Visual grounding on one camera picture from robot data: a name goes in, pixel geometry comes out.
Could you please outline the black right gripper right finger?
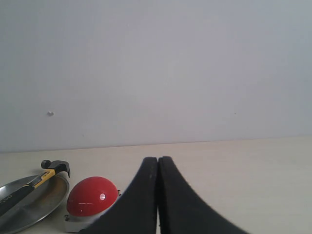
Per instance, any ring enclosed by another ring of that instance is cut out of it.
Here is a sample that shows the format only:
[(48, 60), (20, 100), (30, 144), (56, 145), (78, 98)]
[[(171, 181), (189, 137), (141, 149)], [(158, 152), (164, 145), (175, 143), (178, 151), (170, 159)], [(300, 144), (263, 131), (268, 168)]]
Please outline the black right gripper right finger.
[(245, 234), (191, 188), (173, 159), (158, 160), (158, 210), (162, 234)]

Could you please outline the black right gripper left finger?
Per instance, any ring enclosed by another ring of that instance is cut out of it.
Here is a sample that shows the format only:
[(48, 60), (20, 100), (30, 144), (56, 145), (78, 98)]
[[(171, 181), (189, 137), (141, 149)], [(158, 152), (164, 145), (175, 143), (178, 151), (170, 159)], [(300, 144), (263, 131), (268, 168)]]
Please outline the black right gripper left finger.
[(146, 157), (116, 203), (83, 234), (155, 234), (157, 158)]

